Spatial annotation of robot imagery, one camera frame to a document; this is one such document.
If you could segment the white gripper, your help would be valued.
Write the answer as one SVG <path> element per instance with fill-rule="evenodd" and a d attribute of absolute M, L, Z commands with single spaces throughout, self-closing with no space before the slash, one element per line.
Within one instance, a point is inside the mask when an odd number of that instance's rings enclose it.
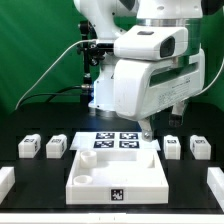
<path fill-rule="evenodd" d="M 151 120 L 146 118 L 173 105 L 169 116 L 171 127 L 180 127 L 189 97 L 204 85 L 205 55 L 202 49 L 189 57 L 189 64 L 180 75 L 150 85 L 152 77 L 167 77 L 174 72 L 174 60 L 156 62 L 121 59 L 114 70 L 114 109 L 122 117 L 139 121 L 142 139 L 153 140 Z"/>

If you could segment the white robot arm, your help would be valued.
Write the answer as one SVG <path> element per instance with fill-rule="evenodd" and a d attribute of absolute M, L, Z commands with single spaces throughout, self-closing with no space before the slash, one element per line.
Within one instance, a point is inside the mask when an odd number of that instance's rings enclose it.
<path fill-rule="evenodd" d="M 151 116 L 166 108 L 180 125 L 186 101 L 204 86 L 201 19 L 224 0 L 73 1 L 96 33 L 91 110 L 138 122 L 146 141 L 153 139 Z"/>

